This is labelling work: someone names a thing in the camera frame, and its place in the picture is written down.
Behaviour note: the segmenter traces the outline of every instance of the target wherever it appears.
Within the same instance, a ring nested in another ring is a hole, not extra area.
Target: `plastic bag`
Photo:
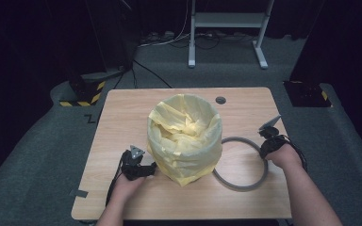
[[[149,115],[148,152],[164,174],[185,186],[216,167],[222,155],[222,119],[196,95],[166,99]]]

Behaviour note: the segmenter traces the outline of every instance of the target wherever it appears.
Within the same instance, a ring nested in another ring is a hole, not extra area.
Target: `white stand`
[[[190,41],[189,41],[189,61],[190,68],[194,68],[195,61],[195,28],[196,27],[253,27],[260,28],[257,40],[253,41],[253,46],[257,59],[262,69],[269,68],[266,58],[261,50],[264,33],[272,12],[274,0],[269,0],[265,13],[219,13],[219,12],[195,12],[195,1],[192,0],[192,10],[190,18]]]

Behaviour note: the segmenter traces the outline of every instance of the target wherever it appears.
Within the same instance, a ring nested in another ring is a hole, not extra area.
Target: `forearm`
[[[123,226],[123,209],[123,204],[109,202],[96,226]]]
[[[302,167],[285,166],[283,170],[295,225],[342,225],[333,208]]]

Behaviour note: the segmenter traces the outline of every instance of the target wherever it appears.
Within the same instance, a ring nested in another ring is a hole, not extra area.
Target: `hand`
[[[292,146],[287,143],[277,151],[267,154],[266,159],[271,160],[275,166],[281,169],[283,169],[285,166],[302,166],[301,158],[292,148]]]
[[[123,174],[121,174],[116,181],[113,192],[111,193],[109,203],[116,202],[125,205],[144,181],[144,177],[140,177],[134,181],[129,181]]]

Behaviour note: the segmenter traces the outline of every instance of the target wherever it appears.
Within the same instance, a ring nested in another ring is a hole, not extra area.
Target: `wooden table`
[[[110,182],[122,153],[135,145],[146,151],[147,118],[162,100],[179,93],[191,93],[212,103],[222,117],[222,137],[246,137],[259,146],[264,138],[257,129],[278,115],[267,88],[214,89],[123,89],[108,93],[90,155],[79,186],[86,198],[76,197],[72,217],[98,219],[105,208]],[[224,105],[216,103],[226,98]],[[282,121],[275,125],[286,134]],[[146,152],[141,162],[154,162]],[[261,176],[263,164],[249,145],[231,142],[223,145],[217,171],[226,180],[247,186]],[[230,219],[291,218],[289,196],[283,171],[269,163],[265,182],[251,191],[236,191],[208,174],[184,187],[157,169],[125,207],[125,219]]]

